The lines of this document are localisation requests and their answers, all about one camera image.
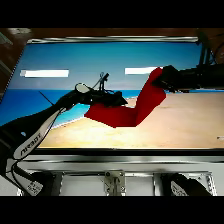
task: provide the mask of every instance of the red cloth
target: red cloth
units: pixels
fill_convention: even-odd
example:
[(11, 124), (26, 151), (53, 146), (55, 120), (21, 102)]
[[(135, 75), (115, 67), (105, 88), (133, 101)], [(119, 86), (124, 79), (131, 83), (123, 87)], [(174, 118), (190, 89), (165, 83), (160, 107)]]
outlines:
[(135, 108), (126, 106), (111, 108), (105, 107), (103, 104), (94, 104), (84, 116), (113, 128), (136, 127), (166, 98), (166, 94), (162, 88), (151, 85), (152, 81), (161, 73), (161, 68), (156, 68), (151, 72), (137, 98)]

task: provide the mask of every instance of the sand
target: sand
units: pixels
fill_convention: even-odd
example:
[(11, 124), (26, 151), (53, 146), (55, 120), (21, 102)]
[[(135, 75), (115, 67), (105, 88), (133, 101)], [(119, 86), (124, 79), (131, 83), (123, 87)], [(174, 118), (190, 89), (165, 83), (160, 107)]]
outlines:
[[(136, 99), (129, 99), (135, 106)], [(224, 148), (224, 93), (167, 94), (137, 127), (112, 128), (83, 118), (49, 132), (40, 147)]]

